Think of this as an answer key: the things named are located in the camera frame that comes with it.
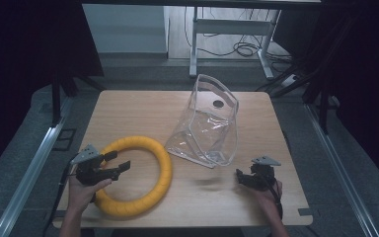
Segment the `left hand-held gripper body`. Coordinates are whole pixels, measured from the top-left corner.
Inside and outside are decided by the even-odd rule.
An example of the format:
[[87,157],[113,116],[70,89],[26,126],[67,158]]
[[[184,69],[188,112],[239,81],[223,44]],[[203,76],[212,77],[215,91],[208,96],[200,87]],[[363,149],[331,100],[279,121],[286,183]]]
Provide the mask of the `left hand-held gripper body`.
[[76,179],[85,186],[94,186],[98,182],[110,179],[112,175],[109,171],[104,171],[101,164],[105,161],[105,156],[92,145],[88,144],[70,161],[76,166]]

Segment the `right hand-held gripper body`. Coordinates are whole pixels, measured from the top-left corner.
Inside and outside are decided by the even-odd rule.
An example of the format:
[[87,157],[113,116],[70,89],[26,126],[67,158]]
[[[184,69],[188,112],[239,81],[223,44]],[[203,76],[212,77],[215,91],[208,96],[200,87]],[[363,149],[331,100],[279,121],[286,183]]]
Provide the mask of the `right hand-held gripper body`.
[[254,158],[252,162],[259,164],[260,170],[256,174],[245,175],[245,186],[262,192],[272,188],[276,183],[274,166],[280,166],[281,163],[268,156]]

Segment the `clear plastic bag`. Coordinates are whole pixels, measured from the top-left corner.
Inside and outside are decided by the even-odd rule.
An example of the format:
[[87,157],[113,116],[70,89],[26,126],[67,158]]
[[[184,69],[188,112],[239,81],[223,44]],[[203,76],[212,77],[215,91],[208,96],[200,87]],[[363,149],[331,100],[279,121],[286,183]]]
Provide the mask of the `clear plastic bag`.
[[239,101],[219,80],[199,74],[166,150],[193,163],[228,166],[238,147]]

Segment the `person's left hand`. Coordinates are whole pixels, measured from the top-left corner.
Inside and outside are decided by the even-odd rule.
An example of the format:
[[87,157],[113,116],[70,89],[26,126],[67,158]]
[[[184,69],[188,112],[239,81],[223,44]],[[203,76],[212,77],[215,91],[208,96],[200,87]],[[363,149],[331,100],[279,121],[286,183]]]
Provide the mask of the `person's left hand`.
[[96,191],[112,183],[111,179],[102,180],[93,186],[85,186],[75,177],[69,179],[68,213],[81,214],[90,203]]

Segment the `person's right hand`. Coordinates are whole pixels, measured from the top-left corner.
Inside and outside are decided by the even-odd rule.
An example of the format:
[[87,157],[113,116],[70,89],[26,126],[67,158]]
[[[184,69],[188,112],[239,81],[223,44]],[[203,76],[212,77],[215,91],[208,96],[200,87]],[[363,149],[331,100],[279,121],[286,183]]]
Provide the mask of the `person's right hand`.
[[277,200],[272,193],[276,193],[278,198],[282,197],[282,182],[277,181],[270,190],[256,191],[253,190],[255,199],[257,200],[260,210],[266,217],[280,219]]

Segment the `black floor plate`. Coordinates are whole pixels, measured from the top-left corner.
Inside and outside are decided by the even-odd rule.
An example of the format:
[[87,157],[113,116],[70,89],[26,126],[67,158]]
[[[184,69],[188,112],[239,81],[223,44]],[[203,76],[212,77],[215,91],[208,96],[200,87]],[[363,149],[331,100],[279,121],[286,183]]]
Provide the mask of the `black floor plate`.
[[68,151],[73,143],[76,134],[75,128],[63,128],[52,147],[53,151]]

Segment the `black metal stand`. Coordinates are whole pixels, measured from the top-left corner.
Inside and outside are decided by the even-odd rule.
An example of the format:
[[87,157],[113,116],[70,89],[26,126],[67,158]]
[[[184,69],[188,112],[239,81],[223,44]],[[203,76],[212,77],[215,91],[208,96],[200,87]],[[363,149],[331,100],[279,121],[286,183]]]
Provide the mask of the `black metal stand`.
[[[325,133],[330,106],[330,87],[336,57],[354,24],[349,13],[283,10],[274,37],[291,54],[290,66],[258,91],[282,97],[306,85],[302,101],[309,105],[319,99],[318,121]],[[281,83],[291,74],[298,79],[288,87]]]
[[74,82],[75,78],[80,79],[82,82],[85,82],[99,92],[105,90],[103,85],[93,80],[90,76],[80,74],[71,68],[57,71],[52,76],[51,83],[52,127],[56,127],[60,124],[62,118],[60,90],[63,90],[68,98],[75,97],[78,93],[78,87]]

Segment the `white power strip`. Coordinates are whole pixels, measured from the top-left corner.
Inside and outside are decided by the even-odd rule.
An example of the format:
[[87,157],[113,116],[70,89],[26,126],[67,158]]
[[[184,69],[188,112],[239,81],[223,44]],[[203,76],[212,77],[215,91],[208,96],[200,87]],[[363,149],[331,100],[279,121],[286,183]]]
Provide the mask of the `white power strip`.
[[291,74],[290,76],[288,76],[282,83],[281,83],[281,86],[282,87],[288,87],[290,86],[291,84],[293,84],[296,80],[298,79],[298,77],[295,75],[295,74]]

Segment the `dark curtain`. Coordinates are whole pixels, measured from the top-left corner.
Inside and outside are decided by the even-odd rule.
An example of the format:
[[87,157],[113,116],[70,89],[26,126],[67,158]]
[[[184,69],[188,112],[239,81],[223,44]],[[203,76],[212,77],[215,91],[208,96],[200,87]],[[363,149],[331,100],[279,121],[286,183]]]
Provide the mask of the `dark curtain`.
[[379,0],[322,0],[318,10],[349,13],[354,24],[341,45],[332,72],[330,97],[338,102],[343,126],[379,170]]
[[0,0],[0,156],[30,109],[33,93],[58,80],[104,74],[84,0]]

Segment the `aluminium floor rail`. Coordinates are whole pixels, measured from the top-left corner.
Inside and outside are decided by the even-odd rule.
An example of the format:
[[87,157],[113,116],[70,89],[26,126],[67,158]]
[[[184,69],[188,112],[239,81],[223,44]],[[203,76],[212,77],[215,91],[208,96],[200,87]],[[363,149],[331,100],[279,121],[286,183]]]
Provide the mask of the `aluminium floor rail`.
[[9,237],[12,229],[17,222],[24,205],[26,204],[30,193],[38,179],[38,176],[50,154],[56,139],[65,125],[68,115],[70,114],[73,100],[67,98],[61,106],[61,117],[56,125],[51,126],[32,159],[25,175],[14,191],[7,207],[0,218],[0,237]]
[[341,184],[343,192],[356,216],[356,219],[366,237],[379,237],[379,231],[373,221],[369,210],[363,199],[356,190],[349,174],[347,173],[339,153],[334,147],[331,139],[324,130],[320,127],[318,115],[310,105],[304,106],[305,112],[309,120],[313,124],[314,130],[322,143],[322,146],[328,156],[328,159],[336,173],[336,176]]

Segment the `white metal desk frame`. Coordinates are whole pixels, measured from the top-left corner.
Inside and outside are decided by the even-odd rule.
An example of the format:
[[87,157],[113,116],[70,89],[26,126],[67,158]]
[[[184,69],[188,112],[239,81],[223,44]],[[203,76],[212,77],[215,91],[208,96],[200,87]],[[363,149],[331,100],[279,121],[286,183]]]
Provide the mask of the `white metal desk frame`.
[[189,55],[189,76],[197,75],[197,36],[200,34],[239,35],[264,37],[261,47],[257,52],[258,58],[267,80],[274,78],[270,64],[266,59],[267,50],[271,42],[274,29],[280,14],[279,10],[270,10],[269,21],[254,20],[212,20],[198,17],[197,7],[193,9],[191,49]]

